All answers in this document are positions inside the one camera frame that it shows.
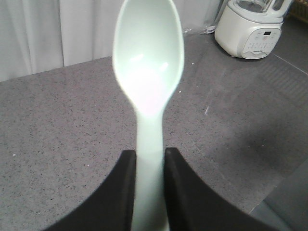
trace white plastic spoon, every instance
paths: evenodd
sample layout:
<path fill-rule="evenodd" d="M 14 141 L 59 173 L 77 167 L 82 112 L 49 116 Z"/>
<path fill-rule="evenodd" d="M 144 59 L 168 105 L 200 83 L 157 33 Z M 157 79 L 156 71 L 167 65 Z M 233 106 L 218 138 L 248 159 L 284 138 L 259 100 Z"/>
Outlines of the white plastic spoon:
<path fill-rule="evenodd" d="M 172 0 L 125 0 L 115 30 L 115 76 L 137 116 L 132 230 L 169 230 L 163 193 L 162 116 L 183 71 L 179 16 Z"/>

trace spoon handle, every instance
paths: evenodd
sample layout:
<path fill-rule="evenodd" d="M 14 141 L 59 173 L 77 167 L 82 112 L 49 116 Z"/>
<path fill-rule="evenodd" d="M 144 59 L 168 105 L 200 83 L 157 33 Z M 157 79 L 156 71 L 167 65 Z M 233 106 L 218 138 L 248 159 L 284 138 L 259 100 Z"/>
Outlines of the spoon handle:
<path fill-rule="evenodd" d="M 132 231 L 168 231 L 163 190 L 162 115 L 137 114 L 137 166 Z"/>

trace blender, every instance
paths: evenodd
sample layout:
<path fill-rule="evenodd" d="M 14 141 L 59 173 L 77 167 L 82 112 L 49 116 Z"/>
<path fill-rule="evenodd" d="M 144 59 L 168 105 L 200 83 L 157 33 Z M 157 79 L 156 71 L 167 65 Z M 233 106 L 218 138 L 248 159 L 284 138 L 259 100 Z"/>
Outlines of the blender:
<path fill-rule="evenodd" d="M 277 44 L 293 0 L 230 0 L 215 31 L 217 43 L 232 57 L 260 59 Z"/>

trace kitchen appliance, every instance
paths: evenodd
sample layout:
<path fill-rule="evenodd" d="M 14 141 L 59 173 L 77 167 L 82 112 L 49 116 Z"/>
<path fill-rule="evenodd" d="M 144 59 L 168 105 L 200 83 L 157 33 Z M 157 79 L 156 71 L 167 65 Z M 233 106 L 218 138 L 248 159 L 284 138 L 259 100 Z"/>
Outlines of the kitchen appliance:
<path fill-rule="evenodd" d="M 233 57 L 264 58 L 274 49 L 292 2 L 230 0 L 216 28 L 215 39 Z"/>

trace control panel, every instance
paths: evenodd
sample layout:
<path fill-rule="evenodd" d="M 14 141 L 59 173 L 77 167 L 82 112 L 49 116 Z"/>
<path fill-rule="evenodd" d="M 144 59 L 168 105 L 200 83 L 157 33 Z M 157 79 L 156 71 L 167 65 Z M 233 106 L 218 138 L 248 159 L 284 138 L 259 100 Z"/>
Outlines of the control panel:
<path fill-rule="evenodd" d="M 263 58 L 276 46 L 281 30 L 262 28 L 252 32 L 244 45 L 242 56 L 246 59 Z"/>

